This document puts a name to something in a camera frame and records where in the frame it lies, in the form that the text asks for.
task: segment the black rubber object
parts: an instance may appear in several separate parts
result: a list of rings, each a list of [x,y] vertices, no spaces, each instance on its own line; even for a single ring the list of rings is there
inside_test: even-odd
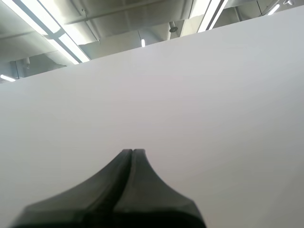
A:
[[[101,171],[32,204],[13,228],[205,228],[195,203],[167,186],[144,150],[123,150]]]

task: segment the pipe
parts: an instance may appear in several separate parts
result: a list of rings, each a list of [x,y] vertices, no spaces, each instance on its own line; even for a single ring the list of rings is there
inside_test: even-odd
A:
[[[143,7],[143,6],[153,5],[153,4],[156,4],[156,3],[163,2],[163,1],[166,1],[166,0],[154,0],[154,1],[150,0],[148,2],[144,1],[144,2],[139,2],[139,3],[132,4],[132,5],[129,5],[129,6],[118,7],[118,8],[110,9],[110,10],[107,10],[107,11],[105,10],[103,13],[100,13],[100,14],[97,14],[97,15],[94,15],[94,16],[90,16],[90,17],[86,17],[86,18],[81,17],[80,19],[76,19],[76,20],[67,22],[67,23],[65,23],[65,25],[71,25],[71,24],[75,24],[75,23],[79,23],[79,22],[85,22],[85,21],[88,21],[88,20],[105,17],[105,16],[108,16],[108,15],[111,15],[111,14],[114,14],[114,13],[124,12],[126,10],[132,10],[132,9],[140,8],[140,7]]]

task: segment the light fixture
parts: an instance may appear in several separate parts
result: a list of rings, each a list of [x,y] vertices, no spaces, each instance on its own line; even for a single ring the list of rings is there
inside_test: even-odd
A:
[[[276,12],[277,9],[278,9],[279,7],[280,7],[280,5],[279,5],[279,4],[276,4],[276,5],[270,10],[270,12],[268,13],[268,15],[273,15],[274,12]]]
[[[90,59],[37,0],[2,0],[73,64]]]
[[[285,0],[285,1],[283,2],[283,5],[289,4],[289,5],[293,6],[294,3],[295,3],[295,2],[294,2],[293,0]]]
[[[228,0],[210,0],[198,32],[213,29]]]
[[[146,42],[144,41],[144,39],[142,39],[142,47],[146,46]]]
[[[0,78],[2,78],[4,80],[7,80],[7,81],[10,81],[10,82],[16,81],[14,78],[6,76],[6,75],[0,75]]]

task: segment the ceiling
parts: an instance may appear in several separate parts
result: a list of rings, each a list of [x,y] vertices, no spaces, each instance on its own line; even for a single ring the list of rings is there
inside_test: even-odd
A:
[[[209,0],[40,2],[91,59],[139,48],[141,38],[150,45],[196,33],[209,4]],[[256,18],[273,3],[272,0],[229,0],[214,27]],[[281,4],[278,11],[303,5],[304,1],[294,0],[294,3],[293,6]],[[171,21],[178,27],[175,33],[169,32]],[[26,67],[25,59],[30,61]],[[18,70],[12,70],[12,65],[19,66]],[[68,65],[71,65],[69,60],[0,0],[1,74],[27,77]]]

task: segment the white partition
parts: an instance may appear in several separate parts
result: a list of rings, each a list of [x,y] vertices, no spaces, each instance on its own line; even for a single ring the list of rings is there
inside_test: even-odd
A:
[[[304,7],[0,85],[0,226],[123,148],[209,228],[301,228]]]

